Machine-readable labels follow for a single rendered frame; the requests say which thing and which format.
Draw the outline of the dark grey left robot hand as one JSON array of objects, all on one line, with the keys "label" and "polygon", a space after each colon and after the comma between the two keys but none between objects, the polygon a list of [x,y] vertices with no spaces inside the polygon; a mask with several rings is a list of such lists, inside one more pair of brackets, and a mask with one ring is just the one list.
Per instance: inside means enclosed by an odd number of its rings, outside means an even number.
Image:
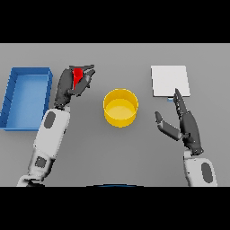
[{"label": "dark grey left robot hand", "polygon": [[[83,78],[78,85],[74,87],[73,70],[75,68],[83,69]],[[57,93],[55,97],[54,107],[59,110],[64,110],[65,106],[70,103],[71,97],[75,95],[79,97],[86,88],[90,87],[92,76],[95,74],[94,65],[89,66],[70,66],[66,68],[59,78],[57,85]]]}]

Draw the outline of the red beaker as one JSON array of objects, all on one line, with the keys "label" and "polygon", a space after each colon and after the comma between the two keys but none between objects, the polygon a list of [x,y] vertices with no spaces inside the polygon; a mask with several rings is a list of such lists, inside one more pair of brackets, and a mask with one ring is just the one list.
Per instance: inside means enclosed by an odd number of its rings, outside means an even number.
[{"label": "red beaker", "polygon": [[79,81],[83,78],[83,69],[82,68],[75,68],[73,70],[74,75],[74,87],[76,87]]}]

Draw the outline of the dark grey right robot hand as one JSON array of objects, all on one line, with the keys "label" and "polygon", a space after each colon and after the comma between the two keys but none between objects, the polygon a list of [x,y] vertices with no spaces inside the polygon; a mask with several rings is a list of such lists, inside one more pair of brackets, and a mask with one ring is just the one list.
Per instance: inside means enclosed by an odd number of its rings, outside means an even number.
[{"label": "dark grey right robot hand", "polygon": [[179,141],[181,139],[184,146],[191,151],[192,155],[201,155],[204,150],[201,146],[199,127],[191,111],[187,110],[185,102],[178,89],[175,89],[173,102],[175,104],[180,127],[176,128],[166,122],[160,112],[156,111],[155,122],[158,129],[175,141]]}]

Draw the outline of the blue tray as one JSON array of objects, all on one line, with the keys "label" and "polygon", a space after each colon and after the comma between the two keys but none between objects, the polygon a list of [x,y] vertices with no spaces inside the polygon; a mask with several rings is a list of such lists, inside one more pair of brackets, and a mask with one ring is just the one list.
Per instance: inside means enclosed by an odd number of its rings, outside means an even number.
[{"label": "blue tray", "polygon": [[38,131],[49,108],[52,77],[49,67],[12,67],[0,110],[0,129]]}]

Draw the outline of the pale square measuring scale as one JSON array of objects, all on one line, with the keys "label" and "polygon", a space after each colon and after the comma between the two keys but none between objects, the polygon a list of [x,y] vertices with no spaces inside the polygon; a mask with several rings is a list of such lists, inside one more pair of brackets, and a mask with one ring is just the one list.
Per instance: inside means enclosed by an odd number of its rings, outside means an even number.
[{"label": "pale square measuring scale", "polygon": [[175,89],[182,97],[190,97],[186,66],[151,66],[154,97],[172,98]]}]

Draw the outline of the yellow bowl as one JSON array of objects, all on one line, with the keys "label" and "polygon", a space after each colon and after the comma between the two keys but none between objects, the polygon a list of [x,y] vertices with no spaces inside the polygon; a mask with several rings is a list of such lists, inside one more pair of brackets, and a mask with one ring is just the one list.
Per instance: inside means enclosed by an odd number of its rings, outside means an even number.
[{"label": "yellow bowl", "polygon": [[107,93],[102,103],[104,118],[116,128],[125,128],[137,116],[138,99],[125,88],[116,88]]}]

